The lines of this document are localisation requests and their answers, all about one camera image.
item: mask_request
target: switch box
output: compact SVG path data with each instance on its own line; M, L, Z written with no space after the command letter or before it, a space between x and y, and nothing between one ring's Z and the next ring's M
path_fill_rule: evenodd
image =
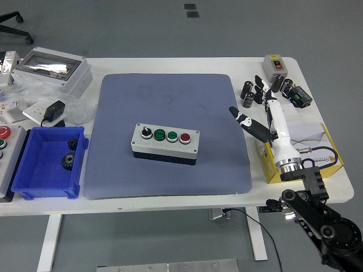
M270 83L274 81L277 75L282 75L284 78L288 76L288 69L280 55L267 55L263 59L262 68Z
M10 187L26 135L21 126L0 126L0 203L10 202L14 196Z
M135 158L195 165L199 136L197 130L137 124L131 147Z

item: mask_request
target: table leg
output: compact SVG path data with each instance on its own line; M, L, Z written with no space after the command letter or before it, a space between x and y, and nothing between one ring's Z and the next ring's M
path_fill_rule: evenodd
M246 214L260 222L257 207L246 207ZM248 229L250 230L252 249L254 251L255 261L267 260L265 242L262 236L262 229L259 224L247 217Z
M62 215L54 214L49 216L47 230L45 231L43 247L37 272L50 272L53 266L53 258L56 252L59 229L61 227Z

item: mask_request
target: black connector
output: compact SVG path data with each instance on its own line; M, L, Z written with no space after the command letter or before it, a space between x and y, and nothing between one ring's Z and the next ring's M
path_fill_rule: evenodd
M313 99L300 86L290 89L288 92L289 101L295 108L305 108L311 104Z
M58 100L57 102L47 107L43 119L48 122L52 122L63 114L65 107L66 105L61 100Z

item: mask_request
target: metal bracket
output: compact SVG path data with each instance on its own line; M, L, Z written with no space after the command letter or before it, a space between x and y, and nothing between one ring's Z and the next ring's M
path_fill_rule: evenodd
M209 212L209 219L210 220L216 220L216 219L221 218L223 216L225 216L226 219L231 219L231 212L228 211L228 212L224 213L222 211L222 208L209 209L208 212Z

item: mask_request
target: power adapter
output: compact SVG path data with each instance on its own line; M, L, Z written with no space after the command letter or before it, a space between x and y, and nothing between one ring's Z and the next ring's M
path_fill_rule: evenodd
M53 120L57 119L60 115L63 114L65 107L66 105L61 100L54 102L52 105L47 107L42 123L44 121L52 122Z

